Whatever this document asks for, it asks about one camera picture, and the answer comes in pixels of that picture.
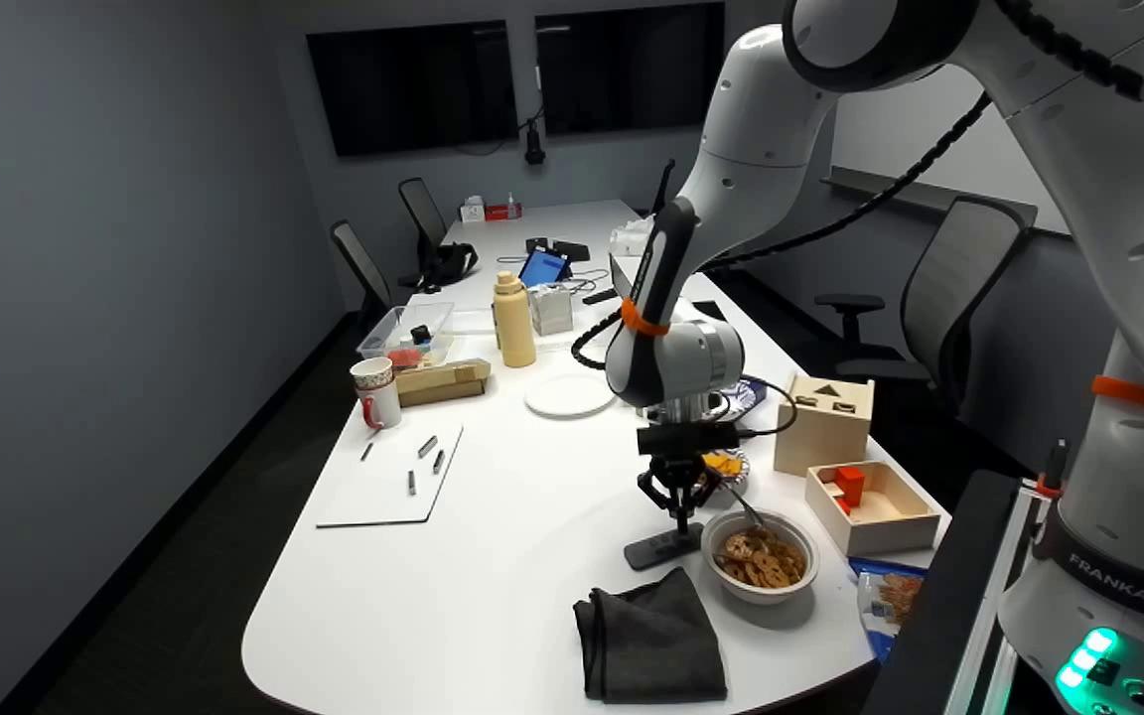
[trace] monitor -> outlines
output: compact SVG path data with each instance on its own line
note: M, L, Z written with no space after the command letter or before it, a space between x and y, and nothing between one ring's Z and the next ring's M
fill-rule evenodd
M499 20L317 30L307 49L340 160L516 140Z
M721 66L721 4L537 17L547 135L700 127Z

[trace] white table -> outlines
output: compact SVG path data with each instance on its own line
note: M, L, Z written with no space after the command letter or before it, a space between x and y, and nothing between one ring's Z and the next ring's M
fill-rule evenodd
M525 254L520 237L533 233L588 243L590 271L602 271L606 232L629 217L625 202L581 202L455 226L449 237L482 251L482 277L445 286L434 300L454 300L454 312L490 311L491 271L512 266ZM691 277L684 298L713 298L745 340L745 369L790 382L798 364L708 277ZM602 311L581 304L574 324L590 324ZM243 663L257 692L307 710L364 715L606 710L582 699L573 604L590 586L658 578L671 564L633 573L618 547L671 527L671 515L634 487L649 463L634 451L634 408L611 404L582 420L525 408L525 390L581 369L566 340L573 333L539 339L533 369L491 361L483 398L406 408L402 424L466 420L427 525L328 532L315 525L323 492L364 443L356 412L347 420L246 625ZM750 424L776 424L776 401ZM790 608L744 608L717 590L700 556L674 561L713 625L732 695L633 710L744 710L868 659L844 561L809 515L801 482L769 471L776 442L745 442L744 451L745 495L818 545L813 594Z

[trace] yellow bottle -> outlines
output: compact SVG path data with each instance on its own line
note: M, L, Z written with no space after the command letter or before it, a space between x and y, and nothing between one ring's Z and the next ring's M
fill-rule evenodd
M520 369L537 361L533 300L527 300L525 282L512 271L496 275L491 331L496 331L496 349L503 364Z

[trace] green light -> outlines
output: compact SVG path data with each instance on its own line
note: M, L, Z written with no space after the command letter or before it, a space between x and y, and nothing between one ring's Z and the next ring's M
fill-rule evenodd
M1092 654L1092 653L1075 653L1075 654L1074 654L1074 667L1075 667L1075 670L1092 670L1092 667L1096 667L1096 654Z
M1081 674L1075 667L1059 667L1056 683L1059 683L1059 686L1081 686L1083 674Z
M1088 631L1083 649L1103 654L1108 649L1116 649L1116 639L1120 635L1113 629L1096 629L1096 631Z

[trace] bowl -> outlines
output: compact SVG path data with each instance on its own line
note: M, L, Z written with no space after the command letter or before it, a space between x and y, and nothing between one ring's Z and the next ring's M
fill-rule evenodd
M790 547L798 561L801 561L801 577L795 584L784 584L784 586L768 586L768 584L745 584L737 577L732 577L721 564L717 564L717 551L728 547L732 536L744 536L744 532L753 532L753 522L745 512L721 512L721 515L709 515L701 525L701 536L700 536L700 551L701 551L701 564L721 578L721 586L744 598L744 604L788 604L801 590L809 590L813 584L813 547L809 541L788 525L777 512L761 512L768 522L768 532Z

